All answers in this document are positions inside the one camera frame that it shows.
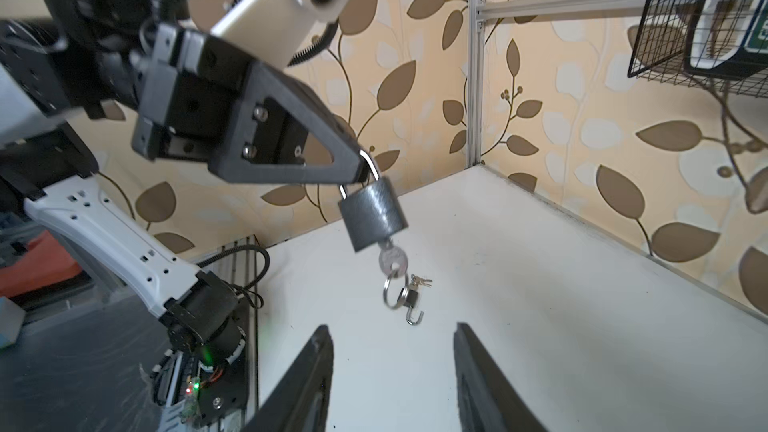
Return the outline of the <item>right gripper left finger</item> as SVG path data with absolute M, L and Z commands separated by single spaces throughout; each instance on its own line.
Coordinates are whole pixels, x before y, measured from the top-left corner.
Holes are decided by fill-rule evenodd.
M 333 364 L 332 336 L 320 325 L 242 431 L 325 431 Z

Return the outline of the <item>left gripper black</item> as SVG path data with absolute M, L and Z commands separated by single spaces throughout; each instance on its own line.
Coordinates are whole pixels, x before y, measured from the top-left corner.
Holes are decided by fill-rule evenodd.
M 133 150 L 149 161 L 208 161 L 208 171 L 230 184 L 348 185 L 367 178 L 357 140 L 317 94 L 253 61 L 218 37 L 162 23 L 152 53 L 139 62 Z M 329 164 L 296 156 L 308 137 L 331 155 Z

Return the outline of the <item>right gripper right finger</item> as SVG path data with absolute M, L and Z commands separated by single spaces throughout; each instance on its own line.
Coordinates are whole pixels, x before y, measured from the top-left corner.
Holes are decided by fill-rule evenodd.
M 479 337 L 458 323 L 453 337 L 462 431 L 546 431 Z

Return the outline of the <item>black padlock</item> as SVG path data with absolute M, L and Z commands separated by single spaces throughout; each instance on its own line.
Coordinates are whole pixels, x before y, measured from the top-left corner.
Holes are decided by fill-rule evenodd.
M 408 325 L 418 326 L 422 322 L 424 312 L 418 309 L 419 289 L 431 286 L 431 279 L 422 278 L 417 275 L 413 275 L 410 278 L 405 292 L 404 302 L 404 306 L 406 307 L 405 320 Z
M 360 150 L 359 155 L 373 180 L 356 192 L 349 192 L 345 185 L 340 185 L 338 206 L 354 251 L 360 252 L 372 245 L 379 247 L 378 263 L 386 276 L 383 302 L 387 308 L 396 310 L 405 304 L 407 293 L 401 292 L 395 302 L 390 303 L 389 287 L 399 278 L 404 278 L 408 284 L 408 256 L 392 237 L 407 229 L 408 222 L 389 178 L 382 175 L 368 152 Z

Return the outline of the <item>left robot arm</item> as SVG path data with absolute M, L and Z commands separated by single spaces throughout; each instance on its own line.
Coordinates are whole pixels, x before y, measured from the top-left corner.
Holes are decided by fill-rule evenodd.
M 1 206 L 69 241 L 125 282 L 174 348 L 213 369 L 245 339 L 238 298 L 178 258 L 101 189 L 93 154 L 68 126 L 103 103 L 137 113 L 133 149 L 203 163 L 230 184 L 335 184 L 366 178 L 354 136 L 290 77 L 318 22 L 349 0 L 45 0 L 50 18 L 1 25 Z

